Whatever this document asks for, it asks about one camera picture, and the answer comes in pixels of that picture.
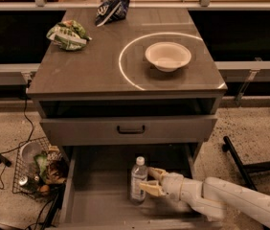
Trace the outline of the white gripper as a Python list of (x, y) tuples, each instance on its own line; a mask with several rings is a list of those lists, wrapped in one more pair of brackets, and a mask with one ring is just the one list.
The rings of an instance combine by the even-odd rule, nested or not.
[(140, 188), (152, 196), (164, 196), (174, 201), (180, 200), (181, 187), (184, 176), (180, 173), (170, 172), (160, 168), (147, 168), (148, 174), (155, 180), (142, 181)]

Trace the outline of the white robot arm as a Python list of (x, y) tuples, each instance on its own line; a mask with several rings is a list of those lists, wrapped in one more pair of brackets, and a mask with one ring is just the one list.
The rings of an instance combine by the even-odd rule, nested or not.
[(270, 228), (270, 195), (216, 177), (199, 181), (159, 168), (149, 167), (147, 171), (153, 180), (141, 182), (140, 188), (150, 195), (183, 201), (215, 220), (224, 219), (227, 206), (231, 206)]

